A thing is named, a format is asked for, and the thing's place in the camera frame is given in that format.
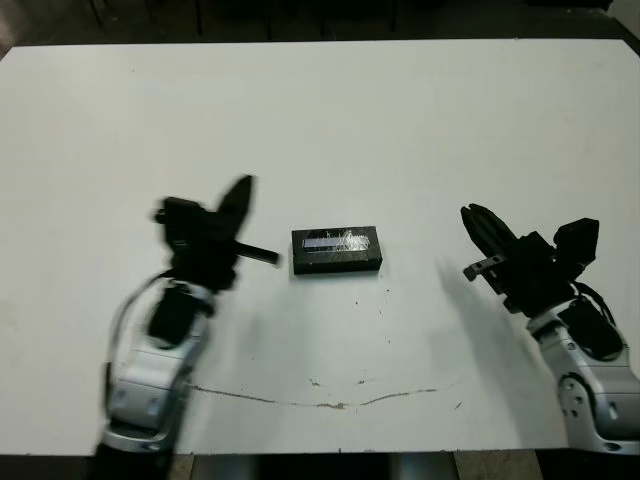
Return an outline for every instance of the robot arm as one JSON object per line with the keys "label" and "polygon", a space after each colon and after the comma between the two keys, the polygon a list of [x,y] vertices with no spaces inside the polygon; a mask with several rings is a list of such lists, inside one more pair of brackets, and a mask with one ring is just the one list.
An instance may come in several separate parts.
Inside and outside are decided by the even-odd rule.
{"label": "robot arm", "polygon": [[[231,288],[238,255],[277,263],[278,254],[235,241],[249,209],[252,177],[240,179],[218,210],[166,198],[156,214],[173,252],[171,270],[136,292],[117,317],[105,381],[106,424],[88,478],[164,479],[182,426],[190,378],[208,341],[214,296]],[[112,376],[126,310],[153,281],[164,278],[160,301],[129,362]]]}
{"label": "robot arm", "polygon": [[490,210],[462,209],[473,242],[488,257],[464,270],[483,276],[505,307],[528,318],[527,330],[557,382],[569,446],[640,455],[640,381],[604,300],[576,282],[595,259],[598,222],[558,230],[556,247],[533,232],[517,238]]}

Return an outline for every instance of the white table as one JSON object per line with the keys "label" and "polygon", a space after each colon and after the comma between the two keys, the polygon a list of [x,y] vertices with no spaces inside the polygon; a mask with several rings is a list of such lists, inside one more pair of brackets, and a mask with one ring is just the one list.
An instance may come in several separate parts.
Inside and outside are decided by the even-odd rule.
{"label": "white table", "polygon": [[[0,453],[92,451],[112,313],[168,256],[156,200],[209,202],[244,172],[241,240],[286,261],[242,260],[220,296],[181,452],[566,445],[524,317],[461,273],[481,254],[459,209],[548,241],[599,219],[583,279],[640,373],[639,85],[606,40],[11,50]],[[349,225],[378,227],[378,276],[292,276],[292,229]]]}

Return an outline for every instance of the wire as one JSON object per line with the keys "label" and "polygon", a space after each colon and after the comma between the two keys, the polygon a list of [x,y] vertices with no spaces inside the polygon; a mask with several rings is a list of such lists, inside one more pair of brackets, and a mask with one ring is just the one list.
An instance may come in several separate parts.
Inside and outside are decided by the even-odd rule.
{"label": "wire", "polygon": [[113,387],[112,378],[112,366],[115,362],[116,353],[118,351],[118,344],[120,343],[120,334],[122,333],[122,327],[125,324],[126,314],[135,301],[142,295],[151,285],[160,280],[171,276],[173,270],[167,270],[159,273],[158,275],[150,278],[144,282],[137,290],[135,290],[129,297],[122,303],[118,311],[113,317],[111,323],[111,338],[109,339],[109,348],[107,350],[107,361],[104,365],[104,409],[108,414],[109,397],[111,396],[111,389]]}
{"label": "wire", "polygon": [[616,324],[616,321],[613,319],[613,314],[611,313],[611,310],[609,310],[609,307],[607,306],[606,302],[604,301],[604,298],[602,298],[602,296],[600,296],[600,294],[598,292],[596,292],[589,285],[586,285],[586,284],[581,283],[581,282],[573,282],[573,284],[578,289],[578,292],[580,293],[580,295],[583,295],[583,296],[586,295],[587,297],[591,297],[591,299],[600,307],[602,315],[607,320],[609,320],[609,322],[611,324],[613,324],[613,325]]}

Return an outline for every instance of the black rectangular block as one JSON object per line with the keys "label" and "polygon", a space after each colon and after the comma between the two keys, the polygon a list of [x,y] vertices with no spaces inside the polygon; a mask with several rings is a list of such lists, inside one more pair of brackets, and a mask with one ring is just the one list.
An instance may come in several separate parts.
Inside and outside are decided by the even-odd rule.
{"label": "black rectangular block", "polygon": [[379,270],[382,253],[376,227],[294,230],[293,273]]}

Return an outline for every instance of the crack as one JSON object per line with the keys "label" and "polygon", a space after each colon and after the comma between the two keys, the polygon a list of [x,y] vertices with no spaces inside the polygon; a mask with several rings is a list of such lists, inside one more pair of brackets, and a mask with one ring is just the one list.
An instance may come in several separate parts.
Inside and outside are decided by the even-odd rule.
{"label": "crack", "polygon": [[369,400],[368,402],[359,403],[358,406],[366,407],[367,405],[371,405],[372,403],[380,402],[388,398],[407,397],[409,395],[415,395],[416,393],[433,393],[437,391],[438,390],[436,388],[426,388],[426,389],[414,390],[412,392],[391,393],[389,395],[384,395],[382,397],[374,398],[373,400]]}
{"label": "crack", "polygon": [[198,385],[194,385],[193,389],[199,392],[213,393],[215,395],[224,395],[225,397],[244,398],[245,400],[253,400],[255,402],[278,403],[275,400],[269,400],[267,398],[252,397],[251,395],[241,395],[239,393],[223,392],[221,390],[209,390],[208,388],[202,388]]}
{"label": "crack", "polygon": [[[443,388],[442,390],[448,390],[449,388],[453,387],[456,383],[457,382],[452,383],[449,386]],[[338,402],[338,403],[299,403],[299,402],[287,402],[287,401],[280,401],[280,400],[272,400],[272,399],[269,399],[269,398],[262,398],[262,397],[253,397],[251,395],[241,395],[239,393],[225,392],[225,391],[222,391],[222,390],[210,390],[208,388],[204,388],[204,387],[201,387],[199,385],[194,385],[193,389],[197,390],[199,392],[210,393],[210,394],[213,394],[213,395],[222,395],[224,397],[241,398],[243,400],[252,400],[254,402],[270,403],[270,404],[273,404],[273,405],[280,405],[280,406],[286,406],[286,407],[331,408],[333,410],[346,410],[347,407],[366,407],[367,405],[371,405],[371,404],[376,403],[376,402],[381,402],[383,400],[388,400],[390,398],[408,397],[409,395],[417,395],[417,394],[422,394],[422,393],[435,393],[435,392],[439,391],[437,388],[421,388],[419,390],[411,390],[411,391],[408,391],[408,392],[390,393],[389,395],[383,395],[382,397],[377,397],[377,398],[374,398],[372,400],[368,400],[368,401],[362,402],[362,403],[344,403],[344,402]],[[462,402],[460,402],[456,406],[456,409],[461,404],[462,404]]]}

